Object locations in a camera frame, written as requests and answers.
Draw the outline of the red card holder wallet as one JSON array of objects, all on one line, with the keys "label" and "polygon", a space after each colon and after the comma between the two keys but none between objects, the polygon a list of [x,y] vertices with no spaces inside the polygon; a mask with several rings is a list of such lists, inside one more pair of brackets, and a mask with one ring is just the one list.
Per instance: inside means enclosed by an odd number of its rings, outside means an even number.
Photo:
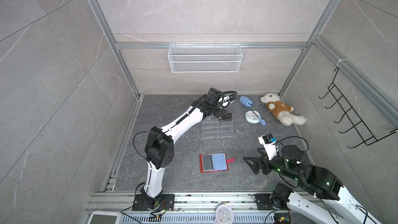
[{"label": "red card holder wallet", "polygon": [[201,173],[222,172],[229,170],[229,164],[236,160],[235,157],[227,158],[226,153],[201,154],[200,171]]}]

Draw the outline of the grey credit card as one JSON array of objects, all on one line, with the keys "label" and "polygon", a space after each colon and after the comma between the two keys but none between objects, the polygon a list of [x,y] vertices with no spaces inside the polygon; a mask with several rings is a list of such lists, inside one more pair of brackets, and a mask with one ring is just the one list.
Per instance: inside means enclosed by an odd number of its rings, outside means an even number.
[{"label": "grey credit card", "polygon": [[214,170],[212,155],[202,155],[202,170],[203,172],[211,172]]}]

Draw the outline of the blue credit card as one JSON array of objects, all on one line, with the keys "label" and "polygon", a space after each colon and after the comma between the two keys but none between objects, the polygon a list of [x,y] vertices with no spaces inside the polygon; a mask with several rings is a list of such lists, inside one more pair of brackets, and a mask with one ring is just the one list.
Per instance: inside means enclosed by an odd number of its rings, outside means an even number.
[{"label": "blue credit card", "polygon": [[212,163],[214,171],[226,171],[228,169],[225,153],[212,154]]}]

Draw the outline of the clear acrylic organizer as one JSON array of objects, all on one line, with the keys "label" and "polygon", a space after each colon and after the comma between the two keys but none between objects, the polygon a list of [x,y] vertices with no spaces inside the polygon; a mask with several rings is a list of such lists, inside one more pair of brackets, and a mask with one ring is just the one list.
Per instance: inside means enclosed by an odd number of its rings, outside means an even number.
[{"label": "clear acrylic organizer", "polygon": [[234,135],[233,119],[223,120],[214,116],[206,117],[202,122],[202,138],[230,138]]}]

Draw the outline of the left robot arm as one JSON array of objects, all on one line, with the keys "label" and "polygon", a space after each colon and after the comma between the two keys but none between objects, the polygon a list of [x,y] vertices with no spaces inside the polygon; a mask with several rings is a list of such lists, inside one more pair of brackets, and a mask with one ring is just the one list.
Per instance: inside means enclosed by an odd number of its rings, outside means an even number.
[{"label": "left robot arm", "polygon": [[213,115],[218,119],[231,118],[226,108],[236,100],[236,91],[222,92],[210,88],[207,94],[194,101],[190,107],[171,123],[147,131],[148,139],[145,145],[145,155],[148,172],[146,182],[141,189],[141,195],[150,208],[156,208],[162,196],[162,180],[164,170],[174,158],[174,144],[191,127]]}]

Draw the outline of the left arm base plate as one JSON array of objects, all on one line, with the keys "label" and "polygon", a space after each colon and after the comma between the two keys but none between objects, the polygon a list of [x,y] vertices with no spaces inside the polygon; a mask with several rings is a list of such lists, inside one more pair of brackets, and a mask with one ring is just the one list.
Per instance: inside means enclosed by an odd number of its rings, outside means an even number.
[{"label": "left arm base plate", "polygon": [[146,194],[136,195],[132,211],[159,211],[173,209],[175,204],[174,194],[160,194],[156,198],[151,198]]}]

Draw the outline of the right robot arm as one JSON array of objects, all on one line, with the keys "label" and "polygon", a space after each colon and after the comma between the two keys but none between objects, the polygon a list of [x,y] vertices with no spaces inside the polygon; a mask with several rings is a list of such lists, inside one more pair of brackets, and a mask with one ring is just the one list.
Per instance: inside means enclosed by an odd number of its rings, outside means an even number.
[{"label": "right robot arm", "polygon": [[244,158],[251,170],[264,175],[275,172],[284,181],[267,200],[274,209],[295,211],[318,224],[379,223],[339,178],[304,160],[306,152],[297,146],[267,144],[258,152],[257,158]]}]

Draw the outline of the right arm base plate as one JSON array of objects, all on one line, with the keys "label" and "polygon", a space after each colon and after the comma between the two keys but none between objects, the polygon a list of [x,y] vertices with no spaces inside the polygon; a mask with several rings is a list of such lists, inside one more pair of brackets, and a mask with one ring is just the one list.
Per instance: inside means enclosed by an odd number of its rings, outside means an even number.
[{"label": "right arm base plate", "polygon": [[271,211],[277,208],[271,201],[272,194],[254,194],[254,202],[259,211]]}]

